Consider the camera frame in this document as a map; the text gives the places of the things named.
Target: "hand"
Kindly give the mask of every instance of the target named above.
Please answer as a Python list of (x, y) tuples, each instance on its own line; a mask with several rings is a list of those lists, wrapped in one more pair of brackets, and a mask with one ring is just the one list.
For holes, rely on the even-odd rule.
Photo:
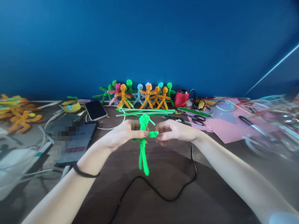
[(165, 146), (170, 139), (192, 142), (206, 136), (202, 131), (174, 120), (166, 120), (156, 124), (155, 131), (159, 132), (156, 140), (162, 146)]
[(114, 152), (120, 146), (132, 138), (145, 138), (149, 135), (149, 128), (146, 131), (140, 130), (139, 120), (125, 120), (112, 131), (100, 138), (95, 145)]

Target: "phone screen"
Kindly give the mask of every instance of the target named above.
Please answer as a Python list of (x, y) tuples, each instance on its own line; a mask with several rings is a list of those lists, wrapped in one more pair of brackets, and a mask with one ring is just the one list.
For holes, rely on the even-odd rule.
[(85, 106), (91, 120), (103, 117), (107, 114), (104, 107), (98, 100), (86, 103)]
[(97, 121), (83, 124), (61, 155), (55, 166), (66, 166), (77, 162), (86, 152), (98, 126)]

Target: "desk surface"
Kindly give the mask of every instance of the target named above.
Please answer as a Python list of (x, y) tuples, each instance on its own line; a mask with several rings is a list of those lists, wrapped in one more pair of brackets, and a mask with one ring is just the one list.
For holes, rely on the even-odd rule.
[[(100, 127), (112, 128), (122, 122), (123, 117), (115, 117), (119, 112), (114, 107), (107, 107), (107, 111), (110, 116), (100, 120), (103, 122)], [(161, 117), (154, 115), (151, 119), (158, 123), (164, 121)], [(97, 130), (93, 141), (107, 132)], [(214, 133), (208, 135), (223, 145)], [(281, 162), (278, 166), (272, 161), (256, 158), (242, 141), (224, 146), (256, 168), (294, 208), (299, 208), (298, 202), (292, 201), (299, 198), (296, 187), (299, 186), (299, 181), (298, 177), (295, 178), (298, 167), (293, 167), (290, 172), (286, 163)], [(50, 157), (44, 163), (44, 169), (53, 168), (55, 153), (55, 150), (49, 152)], [(148, 139), (146, 154), (150, 171), (146, 178), (165, 197), (172, 198), (177, 195), (181, 187), (194, 175), (190, 148), (183, 141), (172, 140), (166, 147), (161, 147), (154, 139)], [(177, 201), (163, 201), (142, 180), (137, 180), (124, 197), (113, 223), (259, 223), (251, 209), (214, 171), (197, 148), (194, 148), (193, 157), (197, 167), (197, 179), (184, 189)], [(96, 179), (73, 223), (109, 223), (127, 185), (134, 177), (144, 176), (138, 168), (138, 161), (138, 142), (129, 141), (114, 152), (105, 163), (101, 175)], [(286, 170), (294, 175), (286, 175)], [(44, 179), (31, 180), (25, 188), (21, 188), (15, 200), (0, 203), (0, 223), (20, 223), (59, 180), (58, 173), (49, 174)]]
[[(121, 123), (123, 118), (115, 117), (119, 112), (114, 107), (107, 111), (110, 117), (101, 120), (103, 128)], [(155, 123), (164, 121), (161, 115), (151, 116), (151, 119)], [(149, 129), (153, 131), (154, 126), (149, 124)], [(98, 130), (94, 141), (107, 132)], [(194, 176), (190, 147), (186, 142), (172, 140), (162, 147), (154, 139), (148, 139), (146, 155), (150, 171), (146, 178), (165, 197), (176, 196)], [(177, 201), (163, 201), (143, 180), (137, 180), (124, 197), (113, 223), (259, 223), (197, 148), (194, 148), (193, 157), (197, 179), (185, 188)], [(138, 142), (129, 141), (113, 153), (73, 223), (109, 223), (127, 185), (134, 177), (145, 176), (138, 168), (138, 161)]]

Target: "black cable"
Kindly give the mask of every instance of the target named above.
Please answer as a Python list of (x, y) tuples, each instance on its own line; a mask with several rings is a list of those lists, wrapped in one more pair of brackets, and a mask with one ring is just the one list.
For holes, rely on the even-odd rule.
[(195, 175), (194, 175), (194, 177), (193, 177), (189, 182), (187, 182), (186, 184), (183, 185), (183, 187), (181, 188), (181, 190), (179, 191), (179, 193), (177, 194), (177, 196), (175, 196), (175, 197), (172, 198), (172, 199), (167, 199), (166, 197), (164, 197), (163, 195), (161, 195), (161, 194), (158, 192), (158, 190), (157, 190), (155, 187), (153, 187), (153, 186), (152, 186), (152, 185), (151, 185), (151, 184), (150, 184), (144, 177), (142, 177), (142, 176), (137, 176), (137, 177), (135, 177), (135, 178), (130, 182), (130, 184), (127, 186), (126, 190), (125, 190), (124, 193), (122, 194), (121, 199), (119, 200), (119, 204), (117, 205), (116, 210), (115, 210), (115, 212), (114, 212), (114, 215), (113, 215), (111, 221), (109, 222), (109, 224), (111, 224), (111, 223), (113, 222), (113, 220), (114, 220), (114, 218), (115, 218), (115, 216), (116, 216), (116, 214), (117, 214), (117, 211), (118, 211), (119, 207), (121, 206), (121, 201), (123, 200), (124, 196), (126, 195), (127, 191), (129, 190), (130, 186), (131, 186), (132, 183), (133, 183), (136, 179), (138, 179), (138, 178), (141, 178), (142, 180), (144, 180), (144, 181), (148, 184), (148, 186), (150, 186), (151, 189), (153, 189), (153, 190), (156, 192), (156, 194), (157, 194), (160, 198), (162, 198), (164, 201), (167, 201), (167, 202), (174, 202), (174, 201), (176, 201), (176, 200), (180, 197), (180, 195), (181, 195), (181, 193), (183, 192), (184, 188), (185, 188), (186, 186), (188, 186), (189, 184), (191, 184), (193, 181), (195, 181), (196, 176), (197, 176), (197, 169), (196, 169), (195, 162), (194, 162), (194, 160), (193, 160), (193, 145), (192, 145), (191, 142), (190, 142), (190, 149), (191, 149), (191, 160), (192, 160), (192, 162), (193, 162), (193, 164), (194, 164), (194, 169), (195, 169)]
[(192, 108), (191, 109), (196, 110), (196, 105), (199, 105), (199, 102), (203, 101), (204, 102), (203, 107), (202, 108), (198, 107), (198, 110), (202, 111), (206, 107), (206, 102), (202, 98), (198, 99), (197, 97), (195, 97), (195, 95), (196, 95), (195, 89), (192, 89), (192, 90), (189, 91), (189, 96), (191, 95), (191, 91), (194, 91), (193, 100), (191, 100), (191, 102), (192, 102)]

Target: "black hair tie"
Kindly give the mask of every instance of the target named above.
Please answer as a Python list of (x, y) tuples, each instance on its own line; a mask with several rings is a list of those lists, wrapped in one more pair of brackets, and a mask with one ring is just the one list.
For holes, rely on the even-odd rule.
[(96, 178), (100, 175), (100, 173), (98, 175), (91, 175), (91, 174), (87, 174), (82, 172), (81, 170), (79, 170), (79, 168), (77, 167), (77, 163), (75, 163), (73, 165), (74, 171), (76, 171), (77, 174), (79, 174), (82, 177), (87, 177), (87, 178)]

